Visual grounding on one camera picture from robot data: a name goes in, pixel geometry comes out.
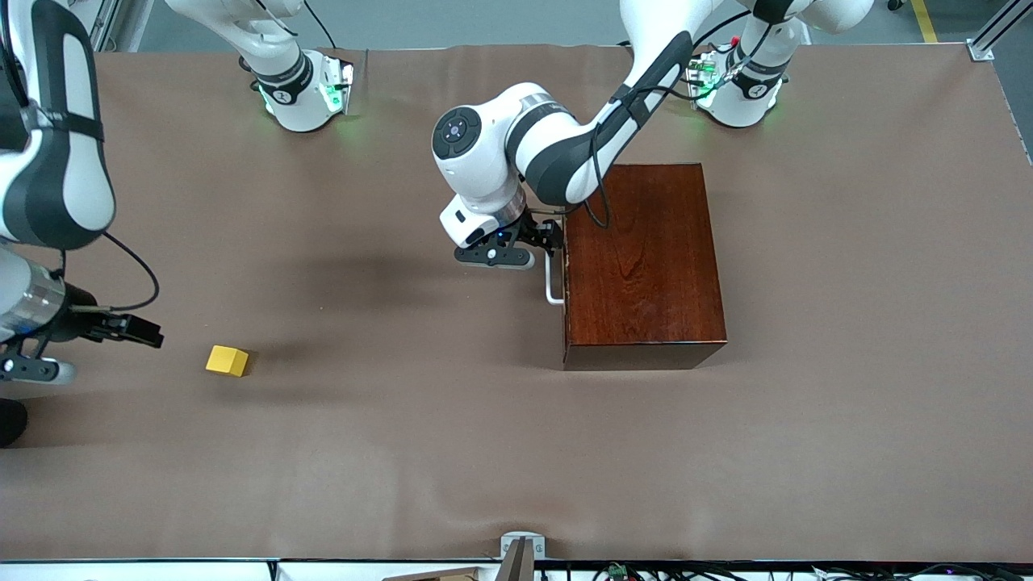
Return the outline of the yellow block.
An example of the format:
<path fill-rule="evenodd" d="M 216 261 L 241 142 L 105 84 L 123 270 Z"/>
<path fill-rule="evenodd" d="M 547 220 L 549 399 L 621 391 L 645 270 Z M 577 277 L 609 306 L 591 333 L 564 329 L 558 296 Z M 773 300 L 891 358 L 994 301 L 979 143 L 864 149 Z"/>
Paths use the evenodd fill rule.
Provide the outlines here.
<path fill-rule="evenodd" d="M 243 378 L 249 364 L 249 353 L 236 347 L 213 345 L 204 369 L 210 373 Z"/>

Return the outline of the brown table cover sheet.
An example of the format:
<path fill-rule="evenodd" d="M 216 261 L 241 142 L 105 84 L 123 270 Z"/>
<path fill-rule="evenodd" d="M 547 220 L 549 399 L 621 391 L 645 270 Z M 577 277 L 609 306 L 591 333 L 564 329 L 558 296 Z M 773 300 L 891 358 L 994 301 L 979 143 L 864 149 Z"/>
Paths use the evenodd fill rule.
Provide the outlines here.
<path fill-rule="evenodd" d="M 805 45 L 775 110 L 664 108 L 624 163 L 705 170 L 728 343 L 563 370 L 542 272 L 467 269 L 439 114 L 538 82 L 580 119 L 617 47 L 372 52 L 361 114 L 268 117 L 229 54 L 99 54 L 113 232 L 165 345 L 5 385 L 0 558 L 1033 562 L 1033 166 L 965 48 Z M 204 369 L 249 353 L 243 378 Z"/>

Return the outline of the black round object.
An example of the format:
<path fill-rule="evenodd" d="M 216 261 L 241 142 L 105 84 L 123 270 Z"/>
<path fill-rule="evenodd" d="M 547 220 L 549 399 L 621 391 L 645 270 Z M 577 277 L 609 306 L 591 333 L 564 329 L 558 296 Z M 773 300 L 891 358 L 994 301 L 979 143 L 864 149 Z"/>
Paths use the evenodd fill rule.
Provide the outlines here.
<path fill-rule="evenodd" d="M 6 448 L 25 433 L 28 409 L 21 401 L 0 398 L 0 449 Z"/>

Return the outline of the aluminium profile with bracket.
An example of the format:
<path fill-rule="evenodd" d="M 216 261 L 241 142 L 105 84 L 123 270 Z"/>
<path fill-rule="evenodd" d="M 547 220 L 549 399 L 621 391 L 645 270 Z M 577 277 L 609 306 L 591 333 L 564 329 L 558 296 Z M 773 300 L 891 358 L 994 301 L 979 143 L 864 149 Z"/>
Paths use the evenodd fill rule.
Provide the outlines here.
<path fill-rule="evenodd" d="M 993 61 L 993 47 L 999 43 L 1029 14 L 1033 14 L 1033 0 L 1005 0 L 1000 10 L 965 43 L 973 61 Z"/>

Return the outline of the dark brown wooden cabinet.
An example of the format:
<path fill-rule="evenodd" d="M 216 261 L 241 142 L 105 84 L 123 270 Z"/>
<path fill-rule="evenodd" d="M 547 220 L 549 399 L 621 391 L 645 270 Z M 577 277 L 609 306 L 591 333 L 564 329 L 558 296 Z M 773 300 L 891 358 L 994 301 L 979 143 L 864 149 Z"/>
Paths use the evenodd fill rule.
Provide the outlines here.
<path fill-rule="evenodd" d="M 563 224 L 564 368 L 698 367 L 728 342 L 701 163 L 617 165 L 604 186 L 608 228 Z"/>

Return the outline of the grey metal post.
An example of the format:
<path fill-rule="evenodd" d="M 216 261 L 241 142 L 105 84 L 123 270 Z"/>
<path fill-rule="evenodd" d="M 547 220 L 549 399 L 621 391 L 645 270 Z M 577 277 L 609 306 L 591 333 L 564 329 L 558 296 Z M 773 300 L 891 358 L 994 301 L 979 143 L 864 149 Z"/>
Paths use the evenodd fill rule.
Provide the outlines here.
<path fill-rule="evenodd" d="M 534 555 L 521 540 L 510 546 L 493 581 L 535 581 L 534 571 Z"/>

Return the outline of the brown cardboard piece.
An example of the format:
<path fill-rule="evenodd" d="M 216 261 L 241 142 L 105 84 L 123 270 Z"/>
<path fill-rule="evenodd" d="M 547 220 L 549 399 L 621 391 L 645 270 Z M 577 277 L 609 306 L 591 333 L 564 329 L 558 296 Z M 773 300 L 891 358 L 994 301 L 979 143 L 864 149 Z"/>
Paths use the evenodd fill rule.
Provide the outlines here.
<path fill-rule="evenodd" d="M 399 576 L 387 576 L 381 581 L 480 581 L 478 565 L 458 567 L 435 571 L 416 571 Z"/>

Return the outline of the aluminium frame structure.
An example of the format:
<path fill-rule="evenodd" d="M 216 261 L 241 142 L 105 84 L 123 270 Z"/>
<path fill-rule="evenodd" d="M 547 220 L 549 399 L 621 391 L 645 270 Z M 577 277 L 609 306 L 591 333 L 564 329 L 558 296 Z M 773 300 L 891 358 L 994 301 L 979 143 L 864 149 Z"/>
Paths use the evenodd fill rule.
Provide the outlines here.
<path fill-rule="evenodd" d="M 94 51 L 105 52 L 115 20 L 119 16 L 119 10 L 124 0 L 82 0 L 85 11 L 84 26 L 90 33 L 90 40 Z"/>

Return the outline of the small metal clamp bracket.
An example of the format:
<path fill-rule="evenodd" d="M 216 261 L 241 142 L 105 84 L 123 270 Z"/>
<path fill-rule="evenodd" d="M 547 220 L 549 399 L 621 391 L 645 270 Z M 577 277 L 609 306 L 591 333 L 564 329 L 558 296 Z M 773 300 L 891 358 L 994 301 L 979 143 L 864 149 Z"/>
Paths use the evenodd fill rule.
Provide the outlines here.
<path fill-rule="evenodd" d="M 503 533 L 500 538 L 500 557 L 505 558 L 510 546 L 521 540 L 526 541 L 526 548 L 533 553 L 536 560 L 547 559 L 546 537 L 535 532 Z"/>

